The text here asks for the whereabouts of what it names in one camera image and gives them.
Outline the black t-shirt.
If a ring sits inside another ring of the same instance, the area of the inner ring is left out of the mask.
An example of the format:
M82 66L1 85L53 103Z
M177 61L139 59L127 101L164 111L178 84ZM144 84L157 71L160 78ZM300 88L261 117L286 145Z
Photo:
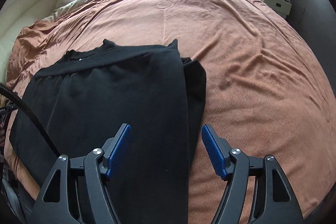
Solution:
M189 170L206 102L206 72L168 46L118 46L104 40L67 52L38 71L23 102L41 122L54 153L22 111L10 143L42 185L59 155L92 155L123 124L129 133L104 168L106 191L121 223L187 223Z

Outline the salmon pink bed blanket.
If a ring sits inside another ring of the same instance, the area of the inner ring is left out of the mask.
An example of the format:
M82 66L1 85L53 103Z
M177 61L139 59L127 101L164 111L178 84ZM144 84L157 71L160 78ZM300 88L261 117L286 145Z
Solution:
M168 45L207 75L203 120L244 152L276 156L305 218L335 184L335 96L304 39L262 0L91 0L15 38L6 83L30 79L69 50Z

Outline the cream padded headboard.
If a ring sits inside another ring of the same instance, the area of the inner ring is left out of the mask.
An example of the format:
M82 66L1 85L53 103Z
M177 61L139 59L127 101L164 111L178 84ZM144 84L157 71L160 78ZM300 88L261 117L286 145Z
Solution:
M25 26L51 15L58 0L7 0L1 9L1 81L15 39Z

